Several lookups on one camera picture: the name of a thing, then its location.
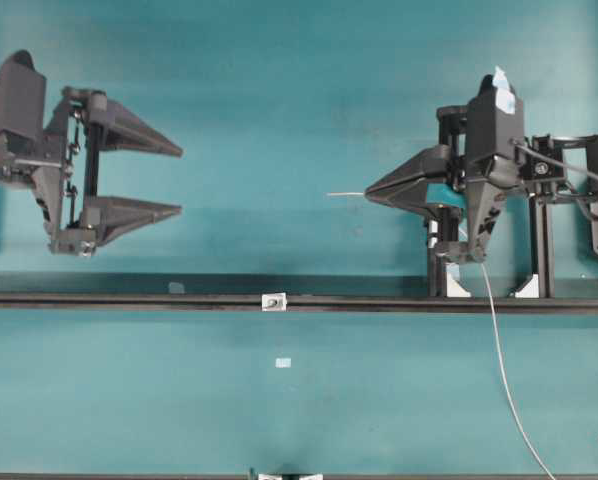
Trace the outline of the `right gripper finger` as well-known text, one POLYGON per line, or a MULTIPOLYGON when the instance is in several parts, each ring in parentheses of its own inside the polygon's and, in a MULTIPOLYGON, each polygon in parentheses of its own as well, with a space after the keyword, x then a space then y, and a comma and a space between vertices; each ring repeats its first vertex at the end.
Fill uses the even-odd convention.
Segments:
POLYGON ((106 95, 91 95, 87 103, 90 126, 101 129, 100 151, 129 150, 181 157, 183 149, 153 129, 122 104, 106 95))
POLYGON ((179 205, 116 196, 86 196, 81 226, 94 230, 96 245, 102 247, 124 234, 181 212, 179 205))

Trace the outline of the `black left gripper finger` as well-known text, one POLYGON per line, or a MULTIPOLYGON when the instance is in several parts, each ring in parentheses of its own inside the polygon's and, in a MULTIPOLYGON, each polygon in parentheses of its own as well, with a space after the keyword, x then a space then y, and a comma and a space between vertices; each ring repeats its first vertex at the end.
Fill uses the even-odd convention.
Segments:
MULTIPOLYGON (((437 144, 433 147, 421 150, 415 156, 395 170, 381 177, 370 186, 394 185, 425 180, 429 183, 429 186, 438 184, 451 187, 453 182, 460 178, 460 173, 463 169, 463 160, 464 156, 457 154, 450 146, 437 144)), ((430 201, 428 199, 428 192, 427 201, 430 203, 437 202, 452 205, 452 203, 439 200, 430 201)))
POLYGON ((366 189, 366 199, 387 207, 409 211, 425 218, 462 218, 463 209, 449 204, 427 201, 429 183, 425 180, 394 185, 372 185, 366 189))

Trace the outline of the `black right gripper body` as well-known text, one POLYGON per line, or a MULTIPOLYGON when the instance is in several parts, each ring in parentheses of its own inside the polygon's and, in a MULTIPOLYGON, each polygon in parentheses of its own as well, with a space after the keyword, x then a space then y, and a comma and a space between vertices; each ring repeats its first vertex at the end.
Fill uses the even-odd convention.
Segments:
POLYGON ((46 83, 26 50, 14 52, 0 66, 0 183, 33 192, 52 253, 89 257, 97 248, 94 230, 76 221, 61 227, 64 198, 76 195, 72 157, 79 143, 69 141, 68 128, 75 118, 86 135, 96 139, 99 132, 90 113, 105 106, 106 94, 66 87, 44 124, 46 83))

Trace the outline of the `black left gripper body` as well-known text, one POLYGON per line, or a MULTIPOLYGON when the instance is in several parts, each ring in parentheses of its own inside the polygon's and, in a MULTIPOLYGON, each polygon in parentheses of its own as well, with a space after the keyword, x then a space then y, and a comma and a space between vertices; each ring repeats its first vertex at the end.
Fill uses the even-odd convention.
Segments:
POLYGON ((438 118, 465 137, 464 154, 450 166, 453 187, 465 198, 468 230, 466 240, 444 240, 435 254, 449 263, 482 263, 509 196, 550 194, 566 182, 561 148, 549 136, 527 141, 523 101, 503 74, 484 76, 468 104, 440 109, 438 118))

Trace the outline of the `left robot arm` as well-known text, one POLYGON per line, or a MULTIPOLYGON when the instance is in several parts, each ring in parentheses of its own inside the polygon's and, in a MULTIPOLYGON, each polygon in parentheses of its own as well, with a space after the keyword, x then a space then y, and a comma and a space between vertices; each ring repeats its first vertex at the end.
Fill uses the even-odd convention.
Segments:
POLYGON ((598 222, 598 173, 584 170, 590 188, 579 192, 567 178, 566 149, 598 146, 598 134, 578 137, 525 134, 524 104, 502 71, 483 77, 465 105, 436 112, 439 141, 364 191, 367 200, 409 211, 427 220, 467 223, 433 248, 447 263, 482 263, 508 197, 575 203, 598 222))

